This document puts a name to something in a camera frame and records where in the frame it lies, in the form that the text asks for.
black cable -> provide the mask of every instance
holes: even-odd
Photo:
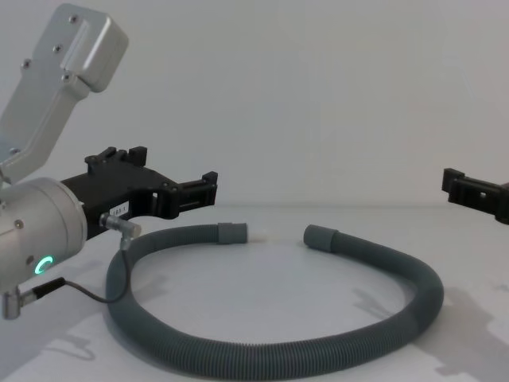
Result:
[[[129,269],[129,262],[127,260],[127,254],[126,251],[121,251],[122,255],[122,261],[124,264],[124,269],[126,271],[126,283],[122,289],[122,291],[119,293],[118,296],[114,298],[103,298],[98,296],[97,294],[93,294],[88,289],[85,289],[80,284],[76,284],[73,281],[68,281],[64,279],[63,277],[59,277],[58,279],[51,280],[47,283],[44,283],[40,286],[35,286],[32,291],[37,296],[37,299],[43,298],[47,294],[63,287],[64,285],[67,285],[69,287],[73,287],[76,290],[79,290],[81,293],[87,295],[93,300],[96,300],[97,302],[101,302],[102,304],[112,304],[113,302],[117,302],[120,300],[124,295],[127,293],[127,291],[130,288],[130,269]]]

white wall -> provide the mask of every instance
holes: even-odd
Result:
[[[56,0],[0,1],[0,109]],[[220,203],[443,203],[456,167],[509,178],[507,0],[83,0],[126,30],[111,86],[37,175],[149,147]]]

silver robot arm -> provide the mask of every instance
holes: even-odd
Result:
[[[0,176],[16,183],[44,165],[78,101],[106,89],[127,49],[107,14],[59,6],[0,118]]]
[[[32,296],[18,284],[77,254],[87,239],[81,203],[61,182],[18,183],[44,165],[76,103],[110,83],[128,45],[107,15],[56,9],[0,118],[0,294],[5,318]]]

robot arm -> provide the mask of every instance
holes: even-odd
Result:
[[[145,167],[144,147],[110,147],[86,158],[86,173],[62,182],[19,182],[46,162],[76,103],[107,87],[127,43],[107,14],[64,4],[21,67],[0,118],[0,185],[12,185],[0,191],[4,318],[18,317],[33,301],[34,293],[20,293],[20,283],[76,255],[86,240],[111,228],[122,232],[121,248],[128,244],[125,236],[139,234],[139,227],[124,219],[173,219],[215,203],[217,173],[178,184]]]
[[[442,191],[449,194],[450,203],[489,213],[500,223],[509,224],[509,184],[497,185],[445,169]]]
[[[127,35],[107,15],[59,6],[0,118],[0,176],[16,183],[43,166],[78,101],[110,83]]]

white surface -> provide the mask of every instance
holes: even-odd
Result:
[[[138,300],[193,334],[231,341],[285,341],[339,333],[401,309],[405,286],[299,244],[307,224],[337,228],[426,261],[441,276],[445,306],[412,345],[313,380],[505,382],[509,374],[507,226],[480,212],[442,209],[210,208],[168,226],[246,221],[272,241],[164,251],[134,271]],[[63,275],[103,293],[118,237],[109,232],[32,283]],[[136,357],[116,341],[105,306],[64,288],[0,321],[0,380],[7,382],[199,380]]]
[[[60,0],[0,2],[0,109]],[[74,111],[48,165],[150,148],[218,202],[443,201],[444,167],[503,178],[505,0],[75,0],[130,37],[111,86]]]

